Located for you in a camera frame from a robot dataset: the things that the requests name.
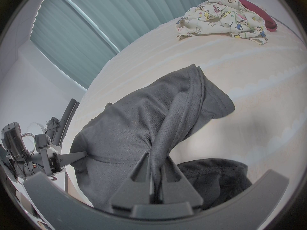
maroon garment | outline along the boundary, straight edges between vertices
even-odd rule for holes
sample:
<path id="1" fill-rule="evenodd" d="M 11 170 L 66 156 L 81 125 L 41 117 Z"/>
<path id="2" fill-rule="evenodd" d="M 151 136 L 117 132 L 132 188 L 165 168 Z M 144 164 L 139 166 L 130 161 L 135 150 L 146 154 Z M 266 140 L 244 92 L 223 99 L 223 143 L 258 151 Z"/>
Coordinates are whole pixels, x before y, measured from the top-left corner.
<path id="1" fill-rule="evenodd" d="M 271 18 L 270 15 L 268 15 L 265 11 L 263 11 L 262 9 L 260 9 L 258 6 L 256 6 L 255 4 L 248 2 L 246 0 L 239 0 L 241 2 L 241 4 L 247 8 L 248 10 L 251 10 L 253 12 L 255 12 L 257 15 L 259 15 L 261 18 L 264 19 L 265 21 L 265 25 L 266 28 L 270 31 L 270 32 L 274 32 L 277 29 L 277 24 L 276 22 Z"/>

beige bedsheet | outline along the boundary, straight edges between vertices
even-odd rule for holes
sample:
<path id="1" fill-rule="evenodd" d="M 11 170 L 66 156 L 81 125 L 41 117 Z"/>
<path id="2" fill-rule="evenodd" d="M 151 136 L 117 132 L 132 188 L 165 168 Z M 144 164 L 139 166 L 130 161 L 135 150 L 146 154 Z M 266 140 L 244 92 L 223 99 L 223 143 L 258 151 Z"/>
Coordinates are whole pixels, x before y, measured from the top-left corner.
<path id="1" fill-rule="evenodd" d="M 252 182 L 270 168 L 289 177 L 290 184 L 270 220 L 289 199 L 306 166 L 307 50 L 280 23 L 276 32 L 267 33 L 269 42 L 258 45 L 222 35 L 178 41 L 177 20 L 142 36 L 105 65 L 71 121 L 62 153 L 69 152 L 75 135 L 108 102 L 194 63 L 230 96 L 236 110 L 211 120 L 170 155 L 175 163 L 203 158 L 237 160 L 249 166 Z M 85 198 L 74 169 L 69 166 L 67 173 Z"/>

dark gray garment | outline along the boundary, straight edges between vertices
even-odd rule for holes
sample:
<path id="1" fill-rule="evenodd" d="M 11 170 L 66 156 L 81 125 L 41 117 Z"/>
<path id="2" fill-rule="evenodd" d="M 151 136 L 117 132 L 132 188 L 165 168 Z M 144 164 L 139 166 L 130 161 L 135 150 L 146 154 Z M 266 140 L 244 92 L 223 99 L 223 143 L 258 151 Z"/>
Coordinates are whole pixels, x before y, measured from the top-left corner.
<path id="1" fill-rule="evenodd" d="M 200 159 L 177 165 L 203 198 L 203 210 L 237 196 L 252 185 L 247 165 L 228 159 Z"/>
<path id="2" fill-rule="evenodd" d="M 159 168 L 171 149 L 234 109 L 194 64 L 161 77 L 106 107 L 76 135 L 70 152 L 88 153 L 72 164 L 79 188 L 95 208 L 108 208 L 109 198 L 148 150 L 158 185 Z"/>

cartoon print shirt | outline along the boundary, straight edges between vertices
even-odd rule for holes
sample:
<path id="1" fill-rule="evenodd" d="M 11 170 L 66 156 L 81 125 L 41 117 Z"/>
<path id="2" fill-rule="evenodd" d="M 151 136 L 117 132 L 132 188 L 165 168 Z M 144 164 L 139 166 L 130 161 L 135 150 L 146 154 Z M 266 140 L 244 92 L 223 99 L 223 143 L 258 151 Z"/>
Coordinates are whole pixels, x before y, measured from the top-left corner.
<path id="1" fill-rule="evenodd" d="M 209 0 L 190 8 L 176 24 L 177 38 L 207 34 L 230 34 L 260 45 L 268 42 L 265 21 L 239 0 Z"/>

curtain pleat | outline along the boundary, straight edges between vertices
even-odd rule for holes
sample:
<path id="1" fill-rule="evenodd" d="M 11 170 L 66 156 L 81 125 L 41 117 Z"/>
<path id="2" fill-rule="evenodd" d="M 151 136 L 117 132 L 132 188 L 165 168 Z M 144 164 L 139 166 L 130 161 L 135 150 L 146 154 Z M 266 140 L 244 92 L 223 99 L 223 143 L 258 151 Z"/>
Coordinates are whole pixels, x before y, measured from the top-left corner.
<path id="1" fill-rule="evenodd" d="M 201 0 L 71 0 L 123 50 Z M 44 0 L 30 38 L 65 74 L 86 89 L 116 52 L 65 0 Z"/>

